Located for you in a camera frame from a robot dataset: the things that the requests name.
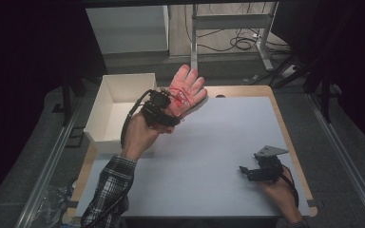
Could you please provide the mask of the white cabinet panel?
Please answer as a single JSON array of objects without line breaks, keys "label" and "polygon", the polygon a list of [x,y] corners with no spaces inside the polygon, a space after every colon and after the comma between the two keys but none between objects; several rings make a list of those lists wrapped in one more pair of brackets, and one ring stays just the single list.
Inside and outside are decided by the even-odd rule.
[{"label": "white cabinet panel", "polygon": [[168,50],[168,6],[86,9],[103,54]]}]

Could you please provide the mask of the white power strip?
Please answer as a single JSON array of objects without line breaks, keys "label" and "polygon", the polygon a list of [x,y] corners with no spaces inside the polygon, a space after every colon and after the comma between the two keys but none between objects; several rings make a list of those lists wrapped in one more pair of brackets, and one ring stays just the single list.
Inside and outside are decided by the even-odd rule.
[{"label": "white power strip", "polygon": [[282,78],[287,78],[291,76],[293,73],[295,73],[298,70],[298,66],[290,65],[286,69],[283,70],[281,73]]}]

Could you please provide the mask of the person's left hand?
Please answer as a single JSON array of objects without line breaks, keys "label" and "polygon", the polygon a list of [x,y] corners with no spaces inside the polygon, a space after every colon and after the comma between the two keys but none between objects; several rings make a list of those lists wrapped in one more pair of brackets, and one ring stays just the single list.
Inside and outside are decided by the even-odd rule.
[{"label": "person's left hand", "polygon": [[122,156],[137,161],[161,134],[171,134],[173,126],[164,126],[155,123],[148,126],[142,113],[135,114],[127,127],[125,134],[125,144]]}]

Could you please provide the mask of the white box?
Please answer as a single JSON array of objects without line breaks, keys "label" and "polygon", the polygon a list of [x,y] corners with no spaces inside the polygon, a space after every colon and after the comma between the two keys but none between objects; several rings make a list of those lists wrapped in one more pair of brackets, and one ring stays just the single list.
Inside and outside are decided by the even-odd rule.
[{"label": "white box", "polygon": [[128,112],[148,89],[156,88],[154,73],[103,76],[85,127],[99,154],[122,151],[121,133]]}]

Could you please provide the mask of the aluminium floor rail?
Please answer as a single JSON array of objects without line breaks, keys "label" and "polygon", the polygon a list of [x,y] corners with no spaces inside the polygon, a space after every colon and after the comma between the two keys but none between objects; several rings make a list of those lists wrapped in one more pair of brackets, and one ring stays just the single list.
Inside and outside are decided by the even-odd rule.
[{"label": "aluminium floor rail", "polygon": [[48,158],[43,166],[40,175],[34,184],[34,187],[29,195],[29,198],[17,220],[14,228],[30,228],[33,218],[42,202],[43,195],[48,187],[48,184],[54,174],[54,170],[60,160],[71,129],[78,117],[83,98],[76,98],[71,107],[72,114],[68,123],[61,128],[61,132],[55,142],[55,145],[48,154]]},{"label": "aluminium floor rail", "polygon": [[333,147],[342,167],[344,168],[349,180],[351,181],[354,189],[360,197],[365,207],[365,180],[362,178],[360,172],[352,161],[348,150],[344,146],[342,140],[337,135],[335,128],[329,123],[321,112],[321,106],[315,96],[306,94],[305,98],[311,104],[311,107],[317,117],[321,128],[323,129],[326,137],[328,138],[331,146]]}]

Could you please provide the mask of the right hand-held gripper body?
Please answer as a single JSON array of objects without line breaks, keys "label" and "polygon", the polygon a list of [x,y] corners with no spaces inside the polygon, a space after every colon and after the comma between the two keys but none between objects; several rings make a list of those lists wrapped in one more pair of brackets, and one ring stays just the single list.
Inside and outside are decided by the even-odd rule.
[{"label": "right hand-held gripper body", "polygon": [[287,149],[265,145],[259,152],[254,154],[259,169],[252,175],[257,175],[259,181],[276,182],[283,173],[283,167],[278,155],[286,154],[287,152]]}]

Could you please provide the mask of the clear plastic bag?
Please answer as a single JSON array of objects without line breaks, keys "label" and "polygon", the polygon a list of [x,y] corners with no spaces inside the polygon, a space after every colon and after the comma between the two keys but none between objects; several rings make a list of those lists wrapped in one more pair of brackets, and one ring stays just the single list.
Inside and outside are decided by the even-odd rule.
[{"label": "clear plastic bag", "polygon": [[49,185],[43,194],[30,228],[72,228],[67,214],[73,193],[73,185],[58,187]]}]

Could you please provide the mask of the grey metal desk frame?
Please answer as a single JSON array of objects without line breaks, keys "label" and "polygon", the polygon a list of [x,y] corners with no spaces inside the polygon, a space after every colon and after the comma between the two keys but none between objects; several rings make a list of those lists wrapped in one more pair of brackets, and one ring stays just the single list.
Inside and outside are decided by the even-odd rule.
[{"label": "grey metal desk frame", "polygon": [[268,13],[258,14],[216,14],[198,15],[197,5],[192,5],[192,41],[191,41],[191,61],[192,68],[198,67],[196,31],[198,29],[262,29],[261,39],[256,42],[259,56],[267,71],[273,71],[274,67],[266,53],[266,42],[273,24],[278,3],[274,2]]}]

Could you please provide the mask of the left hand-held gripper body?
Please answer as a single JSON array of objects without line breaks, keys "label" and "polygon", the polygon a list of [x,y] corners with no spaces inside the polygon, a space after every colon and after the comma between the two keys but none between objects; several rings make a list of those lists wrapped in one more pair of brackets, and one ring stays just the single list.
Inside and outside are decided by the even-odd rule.
[{"label": "left hand-held gripper body", "polygon": [[141,109],[146,124],[148,126],[152,126],[153,124],[174,126],[166,124],[166,120],[173,116],[169,116],[163,112],[171,104],[169,96],[164,96],[161,91],[153,89],[149,89],[148,92],[149,100],[144,103]]}]

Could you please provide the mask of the dark metal stand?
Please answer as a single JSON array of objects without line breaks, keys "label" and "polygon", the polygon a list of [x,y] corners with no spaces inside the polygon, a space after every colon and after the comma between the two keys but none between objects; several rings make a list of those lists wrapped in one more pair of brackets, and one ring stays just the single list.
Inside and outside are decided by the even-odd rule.
[{"label": "dark metal stand", "polygon": [[67,126],[71,118],[70,91],[73,91],[77,97],[83,97],[86,95],[86,87],[82,82],[81,75],[73,74],[64,77],[62,83],[63,106],[56,104],[52,109],[53,113],[64,113],[63,126]]},{"label": "dark metal stand", "polygon": [[329,115],[329,102],[330,102],[330,83],[328,80],[323,80],[321,88],[321,114],[328,124],[331,122]]}]

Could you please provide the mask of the pink knitted glove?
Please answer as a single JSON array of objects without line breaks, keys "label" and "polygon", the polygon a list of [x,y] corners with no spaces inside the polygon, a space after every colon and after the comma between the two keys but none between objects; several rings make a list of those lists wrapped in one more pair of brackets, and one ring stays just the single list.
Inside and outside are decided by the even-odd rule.
[{"label": "pink knitted glove", "polygon": [[198,110],[207,100],[207,90],[203,85],[204,78],[198,76],[196,69],[181,66],[168,88],[171,103],[164,113],[182,119]]}]

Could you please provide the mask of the person's right hand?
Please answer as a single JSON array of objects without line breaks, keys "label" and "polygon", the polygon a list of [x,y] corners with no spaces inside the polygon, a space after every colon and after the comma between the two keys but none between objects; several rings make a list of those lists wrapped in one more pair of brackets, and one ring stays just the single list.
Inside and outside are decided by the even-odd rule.
[{"label": "person's right hand", "polygon": [[272,200],[282,213],[288,224],[294,224],[302,221],[295,197],[292,193],[290,185],[279,178],[276,182],[260,181],[259,187]]}]

